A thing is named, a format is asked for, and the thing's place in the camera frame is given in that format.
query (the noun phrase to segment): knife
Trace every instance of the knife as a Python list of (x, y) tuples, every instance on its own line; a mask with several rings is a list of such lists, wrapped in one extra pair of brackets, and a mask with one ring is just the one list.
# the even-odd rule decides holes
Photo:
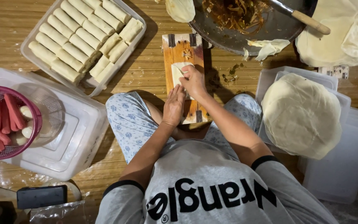
[(299, 12), (298, 10), (293, 10), (278, 0), (269, 0), (269, 1), (271, 3), (271, 7), (273, 7), (273, 8), (277, 7), (279, 9), (285, 10), (286, 12), (289, 12), (291, 14), (291, 16), (293, 16), (297, 20), (301, 21), (302, 23), (316, 29), (318, 32), (320, 32), (324, 35), (329, 35), (331, 33), (330, 28), (317, 22), (315, 19), (311, 18), (310, 16), (305, 15), (305, 14)]

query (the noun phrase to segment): pink basket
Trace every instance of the pink basket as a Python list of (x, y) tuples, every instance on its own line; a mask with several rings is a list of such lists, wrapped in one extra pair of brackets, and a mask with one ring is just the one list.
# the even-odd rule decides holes
[(0, 99), (2, 100), (4, 98), (4, 94), (11, 94), (16, 98), (17, 101), (17, 108), (20, 108), (21, 106), (28, 106), (28, 108), (31, 111), (33, 121), (34, 121), (34, 128), (31, 134), (31, 137), (27, 140), (27, 143), (22, 146), (5, 146), (5, 150), (0, 152), (0, 159), (8, 159), (12, 158), (13, 156), (16, 156), (20, 153), (22, 153), (24, 150), (26, 150), (31, 143), (35, 140), (36, 136), (38, 135), (39, 131), (42, 128), (42, 115), (39, 111), (38, 107), (33, 104), (33, 102), (29, 101), (25, 96), (20, 94), (19, 92), (0, 86)]

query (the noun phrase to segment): knife handle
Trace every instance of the knife handle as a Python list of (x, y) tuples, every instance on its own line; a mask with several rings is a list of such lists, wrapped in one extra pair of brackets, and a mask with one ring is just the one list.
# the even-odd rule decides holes
[(308, 26), (311, 26), (312, 28), (316, 29), (318, 32), (320, 32), (324, 35), (328, 35), (331, 33), (330, 28), (317, 22), (315, 19), (311, 18), (310, 16), (307, 16), (307, 15), (299, 12), (298, 10), (294, 10), (294, 12), (292, 13), (292, 16), (297, 18), (302, 23), (304, 23)]

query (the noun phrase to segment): wooden rolling board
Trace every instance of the wooden rolling board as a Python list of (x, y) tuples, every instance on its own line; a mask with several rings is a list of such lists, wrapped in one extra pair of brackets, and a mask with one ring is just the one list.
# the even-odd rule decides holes
[[(166, 92), (173, 89), (171, 65), (177, 62), (191, 62), (196, 69), (204, 73), (204, 52), (202, 38), (198, 34), (168, 34), (162, 35), (162, 48), (165, 61)], [(195, 100), (186, 100), (182, 124), (207, 122), (205, 108)]]

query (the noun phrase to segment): hand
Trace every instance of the hand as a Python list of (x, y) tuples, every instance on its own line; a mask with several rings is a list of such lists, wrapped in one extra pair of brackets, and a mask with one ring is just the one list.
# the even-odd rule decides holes
[(177, 84), (168, 94), (168, 100), (164, 105), (164, 115), (162, 123), (166, 123), (172, 127), (180, 124), (183, 116), (184, 98), (186, 93), (183, 86)]
[(205, 87), (205, 76), (199, 72), (194, 66), (187, 65), (182, 68), (182, 71), (188, 71), (183, 74), (184, 77), (179, 78), (183, 87), (187, 90), (189, 95), (197, 100), (198, 97), (202, 97), (208, 94)]

